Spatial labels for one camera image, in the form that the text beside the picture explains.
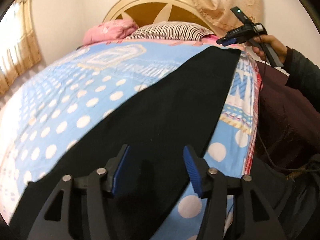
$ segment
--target hand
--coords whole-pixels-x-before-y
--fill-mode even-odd
[[[281,41],[279,41],[278,39],[276,39],[272,35],[261,35],[261,40],[260,40],[259,36],[254,37],[253,39],[258,43],[261,43],[261,41],[263,43],[269,43],[271,45],[271,47],[273,48],[273,50],[278,55],[282,64],[284,63],[285,58],[287,57],[288,48],[286,46],[284,46],[281,43]],[[253,46],[250,42],[247,42],[246,44],[247,44],[247,46],[252,46],[252,51],[255,54],[257,54],[257,56],[260,57],[261,60],[263,60],[263,61],[266,60],[266,55],[264,54],[263,51],[261,51],[258,47]]]

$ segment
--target person's arm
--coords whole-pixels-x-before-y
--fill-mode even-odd
[[[286,86],[300,90],[320,112],[320,69],[300,52],[290,48],[283,69],[289,73]]]
[[[320,69],[300,52],[284,46],[272,35],[261,35],[255,37],[256,42],[269,43],[284,64],[284,70],[289,73],[287,86],[300,90],[310,101],[313,107],[320,112]],[[265,54],[258,47],[252,46],[252,51],[262,60]]]

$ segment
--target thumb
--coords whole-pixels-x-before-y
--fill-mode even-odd
[[[272,43],[275,40],[275,37],[272,35],[261,35],[260,37],[254,37],[253,38],[254,41],[258,42],[258,43]]]

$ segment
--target maroon fabric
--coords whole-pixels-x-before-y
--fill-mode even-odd
[[[283,168],[298,168],[320,153],[320,114],[296,89],[285,86],[288,77],[257,62],[263,77],[259,131],[272,161]],[[258,147],[258,157],[268,163]]]

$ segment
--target striped pillow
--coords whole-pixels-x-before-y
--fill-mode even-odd
[[[127,36],[127,39],[201,41],[204,36],[210,34],[214,33],[196,23],[160,22],[139,28],[130,36]]]

